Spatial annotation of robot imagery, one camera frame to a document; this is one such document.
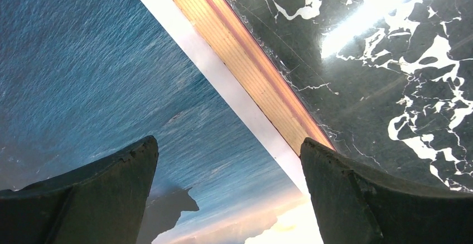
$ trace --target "wooden board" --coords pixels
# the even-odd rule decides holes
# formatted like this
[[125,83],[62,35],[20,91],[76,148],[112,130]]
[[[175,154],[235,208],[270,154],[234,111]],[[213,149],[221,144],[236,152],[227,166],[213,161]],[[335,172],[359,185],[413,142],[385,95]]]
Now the wooden board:
[[305,137],[332,148],[225,0],[173,0],[296,154]]

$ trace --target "wooden trim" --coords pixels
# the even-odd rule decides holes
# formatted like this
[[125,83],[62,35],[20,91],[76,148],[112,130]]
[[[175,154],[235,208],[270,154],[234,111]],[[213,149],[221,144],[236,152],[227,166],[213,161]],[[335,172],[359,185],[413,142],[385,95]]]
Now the wooden trim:
[[333,149],[225,0],[173,0],[296,154],[305,137]]

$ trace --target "wood molding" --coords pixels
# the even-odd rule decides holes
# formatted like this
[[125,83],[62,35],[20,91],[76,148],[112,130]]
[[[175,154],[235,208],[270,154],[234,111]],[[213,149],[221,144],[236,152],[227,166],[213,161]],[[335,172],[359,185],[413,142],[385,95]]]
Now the wood molding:
[[173,1],[296,154],[300,154],[301,144],[306,137],[333,149],[325,134],[225,0]]

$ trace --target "blue painted surface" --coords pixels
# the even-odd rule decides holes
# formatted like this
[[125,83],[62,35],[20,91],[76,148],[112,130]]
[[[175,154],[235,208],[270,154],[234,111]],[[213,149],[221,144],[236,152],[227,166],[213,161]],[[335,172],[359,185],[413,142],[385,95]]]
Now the blue painted surface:
[[145,135],[160,146],[151,196],[193,186],[200,207],[173,230],[296,189],[139,0],[0,1],[0,189]]

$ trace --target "black and white marble pattern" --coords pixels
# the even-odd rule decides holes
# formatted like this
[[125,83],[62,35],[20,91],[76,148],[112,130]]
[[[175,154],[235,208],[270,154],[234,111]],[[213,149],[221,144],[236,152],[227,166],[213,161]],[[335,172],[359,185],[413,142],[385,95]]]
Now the black and white marble pattern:
[[473,0],[227,0],[342,154],[473,192]]

